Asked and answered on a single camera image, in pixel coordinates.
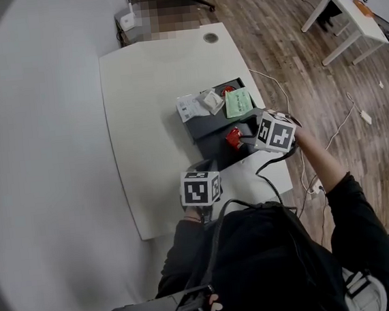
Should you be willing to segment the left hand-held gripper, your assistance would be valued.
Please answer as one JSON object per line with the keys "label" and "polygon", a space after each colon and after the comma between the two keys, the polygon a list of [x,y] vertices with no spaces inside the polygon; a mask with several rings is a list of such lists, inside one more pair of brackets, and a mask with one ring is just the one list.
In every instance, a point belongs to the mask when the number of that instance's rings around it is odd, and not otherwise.
{"label": "left hand-held gripper", "polygon": [[221,195],[221,176],[216,160],[203,160],[181,172],[183,207],[212,206]]}

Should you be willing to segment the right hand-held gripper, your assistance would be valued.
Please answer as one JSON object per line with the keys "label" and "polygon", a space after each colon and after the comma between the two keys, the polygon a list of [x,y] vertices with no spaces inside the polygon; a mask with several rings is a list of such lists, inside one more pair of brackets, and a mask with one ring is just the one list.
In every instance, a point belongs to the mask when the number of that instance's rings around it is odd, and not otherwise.
{"label": "right hand-held gripper", "polygon": [[285,114],[272,109],[252,110],[239,123],[246,124],[251,131],[251,135],[239,138],[243,144],[267,152],[287,152],[292,149],[296,123]]}

